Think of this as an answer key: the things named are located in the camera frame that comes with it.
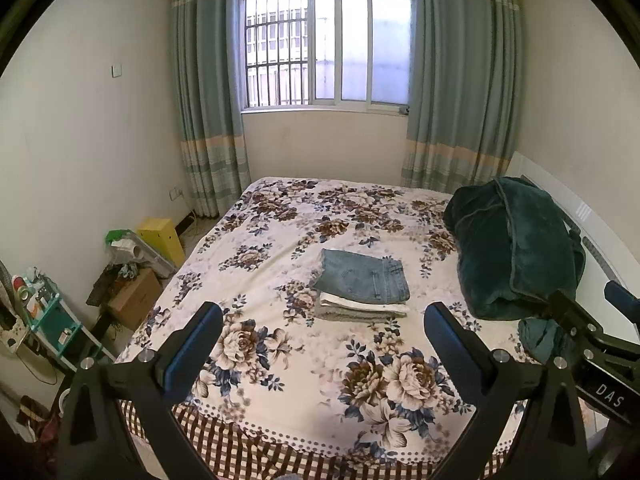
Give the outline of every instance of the yellow box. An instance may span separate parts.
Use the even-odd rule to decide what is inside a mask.
[[[176,267],[184,263],[184,250],[168,218],[147,218],[138,226],[138,234],[146,243],[171,260]]]

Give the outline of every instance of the floral bedspread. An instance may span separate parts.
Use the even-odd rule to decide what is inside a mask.
[[[425,307],[442,301],[489,348],[526,359],[516,322],[477,320],[466,309],[456,247],[442,221],[448,199],[423,189],[261,179],[200,241],[119,360],[159,348],[213,301],[225,326],[186,401],[198,420],[209,420],[206,438],[212,420],[232,423],[248,442],[339,459],[338,476],[433,465],[474,408],[460,399],[424,335]],[[376,324],[315,319],[309,283],[323,248],[401,260],[408,317]],[[496,453],[508,448],[522,409],[516,405]]]

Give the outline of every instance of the beige wall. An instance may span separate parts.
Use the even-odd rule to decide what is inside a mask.
[[[400,184],[404,116],[287,110],[245,113],[242,121],[253,180],[308,176]]]
[[[169,19],[170,0],[56,0],[0,78],[0,258],[12,273],[42,268],[90,323],[105,233],[188,211],[169,200],[184,181]],[[2,385],[55,393],[0,351]]]
[[[522,0],[523,155],[640,260],[640,69],[591,0]]]

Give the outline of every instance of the stack of folded clothes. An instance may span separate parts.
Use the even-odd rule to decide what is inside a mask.
[[[402,304],[410,295],[402,262],[391,258],[323,249],[322,274],[313,286],[320,291],[320,319],[379,322],[409,311]]]

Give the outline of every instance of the folded comforter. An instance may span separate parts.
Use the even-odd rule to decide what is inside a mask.
[[[558,289],[575,299],[584,270],[580,233],[567,231],[547,192],[510,177],[461,187],[444,222],[458,243],[460,285],[474,316],[542,316]]]

